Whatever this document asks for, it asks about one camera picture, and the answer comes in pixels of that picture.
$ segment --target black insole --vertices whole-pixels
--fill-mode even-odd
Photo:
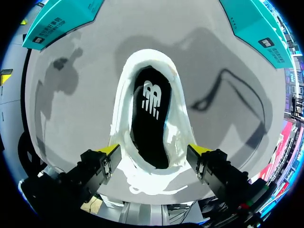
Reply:
[[[142,158],[157,169],[169,166],[162,140],[170,98],[168,79],[152,66],[143,68],[134,85],[131,139]]]

